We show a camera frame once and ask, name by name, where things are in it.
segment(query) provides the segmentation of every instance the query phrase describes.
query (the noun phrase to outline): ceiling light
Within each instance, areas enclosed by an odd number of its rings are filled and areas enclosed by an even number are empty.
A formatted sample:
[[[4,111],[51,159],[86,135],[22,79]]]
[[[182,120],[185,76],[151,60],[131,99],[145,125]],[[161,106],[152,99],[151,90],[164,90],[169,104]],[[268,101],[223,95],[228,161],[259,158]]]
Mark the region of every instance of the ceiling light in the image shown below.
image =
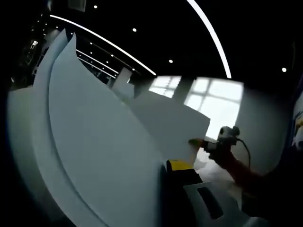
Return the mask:
[[[103,64],[102,62],[99,62],[98,60],[96,60],[96,59],[90,57],[89,55],[87,55],[87,54],[85,54],[85,53],[83,53],[83,52],[81,52],[81,51],[79,51],[79,50],[77,50],[77,49],[76,49],[76,51],[78,51],[79,53],[82,53],[83,55],[87,56],[88,58],[90,58],[90,59],[92,59],[92,60],[98,62],[99,64],[105,66],[106,68],[112,70],[113,72],[118,73],[116,70],[112,69],[111,67],[107,66],[106,64]]]
[[[200,16],[201,20],[203,21],[204,25],[206,26],[208,32],[210,33],[214,44],[217,47],[217,50],[219,52],[219,55],[221,57],[224,69],[225,69],[225,73],[226,73],[226,77],[231,79],[232,75],[231,75],[231,71],[229,69],[228,66],[228,62],[225,56],[225,53],[223,51],[222,45],[220,43],[220,40],[216,34],[216,32],[214,31],[214,28],[212,26],[212,24],[209,22],[208,18],[206,17],[205,13],[201,10],[201,8],[199,7],[199,5],[195,2],[195,0],[187,0],[188,3],[191,5],[191,7],[196,11],[196,13]]]
[[[152,71],[150,68],[148,68],[148,67],[147,67],[146,65],[144,65],[142,62],[140,62],[139,60],[137,60],[136,58],[134,58],[134,57],[133,57],[132,55],[130,55],[128,52],[126,52],[125,50],[121,49],[121,48],[118,47],[117,45],[113,44],[111,41],[107,40],[106,38],[104,38],[104,37],[98,35],[97,33],[93,32],[93,31],[91,31],[91,30],[89,30],[89,29],[87,29],[87,28],[85,28],[85,27],[83,27],[83,26],[81,26],[81,25],[78,25],[78,24],[76,24],[75,22],[72,22],[72,21],[70,21],[70,20],[64,19],[64,18],[62,18],[62,17],[58,17],[58,16],[55,16],[55,15],[50,15],[50,17],[53,17],[53,18],[56,18],[56,19],[65,21],[65,22],[67,22],[67,23],[70,23],[70,24],[72,24],[72,25],[75,25],[75,26],[77,26],[77,27],[79,27],[79,28],[81,28],[81,29],[83,29],[83,30],[85,30],[85,31],[87,31],[87,32],[89,32],[89,33],[91,33],[92,35],[95,35],[95,36],[98,37],[99,39],[102,39],[103,41],[107,42],[109,45],[115,47],[116,49],[118,49],[119,51],[121,51],[122,53],[124,53],[127,57],[131,58],[131,59],[134,60],[136,63],[138,63],[139,65],[141,65],[142,67],[144,67],[146,70],[148,70],[148,71],[149,71],[151,74],[153,74],[154,76],[157,75],[154,71]]]
[[[88,64],[88,65],[90,65],[91,67],[94,67],[94,68],[96,68],[96,69],[100,70],[101,72],[104,72],[105,74],[109,75],[109,76],[110,76],[110,77],[112,77],[112,78],[115,78],[113,75],[110,75],[108,72],[105,72],[105,71],[103,71],[103,70],[99,69],[97,66],[94,66],[94,65],[90,64],[89,62],[87,62],[87,61],[83,60],[82,58],[79,58],[79,59],[80,59],[81,61],[83,61],[83,62],[87,63],[87,64]]]

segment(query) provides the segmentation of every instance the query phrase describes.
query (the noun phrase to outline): electric cord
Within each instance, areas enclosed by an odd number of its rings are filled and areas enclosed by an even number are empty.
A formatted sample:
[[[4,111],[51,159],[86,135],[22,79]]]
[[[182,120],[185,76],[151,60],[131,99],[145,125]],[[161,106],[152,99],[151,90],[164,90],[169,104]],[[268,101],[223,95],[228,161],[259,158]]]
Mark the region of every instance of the electric cord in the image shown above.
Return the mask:
[[[243,140],[241,140],[239,138],[237,138],[237,140],[240,141],[244,145],[245,149],[247,150],[247,153],[248,153],[248,168],[250,169],[250,150],[248,150],[248,147],[246,146],[246,144],[244,143]]]

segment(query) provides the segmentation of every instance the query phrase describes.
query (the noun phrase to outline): black ceiling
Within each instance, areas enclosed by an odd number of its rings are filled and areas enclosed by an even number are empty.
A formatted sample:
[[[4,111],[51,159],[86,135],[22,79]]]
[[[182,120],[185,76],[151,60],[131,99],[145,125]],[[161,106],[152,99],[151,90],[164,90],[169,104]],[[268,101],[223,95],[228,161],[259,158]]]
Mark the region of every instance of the black ceiling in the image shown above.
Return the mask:
[[[303,72],[303,23],[295,2],[196,2],[218,35],[232,79],[268,92],[292,93]],[[87,0],[85,12],[69,9],[67,1],[54,1],[50,14],[96,32],[157,75],[226,78],[216,46],[187,0]],[[113,69],[126,64],[143,77],[152,76],[94,35],[55,18],[44,20],[48,26],[76,32],[77,49],[92,51],[94,58],[109,61]]]

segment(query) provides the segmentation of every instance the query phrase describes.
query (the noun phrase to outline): led strip light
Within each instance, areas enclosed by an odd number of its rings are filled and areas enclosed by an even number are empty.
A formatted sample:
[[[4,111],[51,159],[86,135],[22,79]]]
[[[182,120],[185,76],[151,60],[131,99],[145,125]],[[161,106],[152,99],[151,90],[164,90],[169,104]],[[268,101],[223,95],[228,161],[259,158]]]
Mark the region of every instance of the led strip light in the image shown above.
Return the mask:
[[[206,17],[205,13],[201,10],[201,8],[199,7],[199,5],[195,2],[195,0],[187,0],[188,3],[191,5],[191,7],[196,11],[196,13],[199,15],[199,17],[201,18],[201,20],[203,21],[203,23],[205,24],[208,32],[210,33],[214,44],[217,47],[217,50],[219,52],[219,55],[221,57],[224,69],[225,69],[225,73],[227,78],[231,79],[232,75],[231,75],[231,71],[228,67],[228,63],[227,63],[227,59],[225,56],[225,53],[223,51],[222,45],[220,43],[220,40],[216,34],[216,32],[214,31],[214,28],[212,26],[212,24],[209,22],[208,18]]]
[[[110,75],[109,73],[107,73],[107,72],[103,71],[102,69],[99,69],[97,66],[94,66],[93,64],[90,64],[89,62],[87,62],[87,61],[83,60],[82,58],[79,58],[79,59],[80,59],[81,61],[83,61],[83,62],[87,63],[88,65],[90,65],[90,66],[92,66],[92,67],[95,67],[96,69],[98,69],[98,70],[100,70],[100,71],[104,72],[105,74],[109,75],[110,77],[112,77],[112,78],[116,79],[116,78],[115,78],[113,75]]]
[[[103,64],[102,62],[97,61],[96,59],[90,57],[89,55],[87,55],[87,54],[85,54],[85,53],[83,53],[83,52],[81,52],[81,51],[79,51],[79,50],[77,50],[77,49],[76,49],[76,51],[78,51],[79,53],[82,53],[83,55],[87,56],[88,58],[90,58],[90,59],[92,59],[92,60],[98,62],[99,64],[101,64],[101,65],[107,67],[108,69],[112,70],[112,71],[115,72],[116,74],[119,74],[116,70],[113,70],[112,68],[108,67],[106,64]]]
[[[137,62],[139,65],[141,65],[142,67],[144,67],[145,69],[147,69],[151,74],[153,74],[154,76],[156,76],[156,73],[155,73],[154,71],[152,71],[150,68],[148,68],[148,67],[147,67],[146,65],[144,65],[142,62],[140,62],[139,60],[137,60],[136,58],[134,58],[133,56],[131,56],[128,52],[126,52],[125,50],[121,49],[121,48],[118,47],[117,45],[113,44],[111,41],[107,40],[106,38],[104,38],[104,37],[98,35],[97,33],[95,33],[95,32],[93,32],[93,31],[89,30],[88,28],[85,28],[85,27],[83,27],[83,26],[81,26],[81,25],[78,25],[78,24],[76,24],[75,22],[72,22],[72,21],[70,21],[70,20],[64,19],[64,18],[62,18],[62,17],[57,17],[57,16],[55,16],[55,15],[49,15],[49,16],[50,16],[50,17],[53,17],[53,18],[56,18],[56,19],[59,19],[59,20],[62,20],[62,21],[65,21],[65,22],[70,23],[70,24],[72,24],[72,25],[75,25],[75,26],[77,26],[77,27],[79,27],[79,28],[82,28],[83,30],[85,30],[85,31],[87,31],[87,32],[89,32],[89,33],[91,33],[92,35],[95,35],[96,37],[102,39],[103,41],[107,42],[109,45],[115,47],[116,49],[118,49],[119,51],[121,51],[122,53],[124,53],[126,56],[130,57],[131,59],[133,59],[133,60],[134,60],[135,62]]]

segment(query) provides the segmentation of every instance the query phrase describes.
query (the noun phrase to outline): person's hand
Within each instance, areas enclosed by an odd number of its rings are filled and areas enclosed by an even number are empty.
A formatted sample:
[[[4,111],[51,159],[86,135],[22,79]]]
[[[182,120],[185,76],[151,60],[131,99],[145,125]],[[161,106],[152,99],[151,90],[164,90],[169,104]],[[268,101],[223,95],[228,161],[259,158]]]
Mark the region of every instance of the person's hand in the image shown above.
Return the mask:
[[[226,169],[229,165],[232,165],[235,157],[231,152],[231,145],[217,143],[217,148],[205,151],[209,153],[209,159],[215,161],[221,168]]]

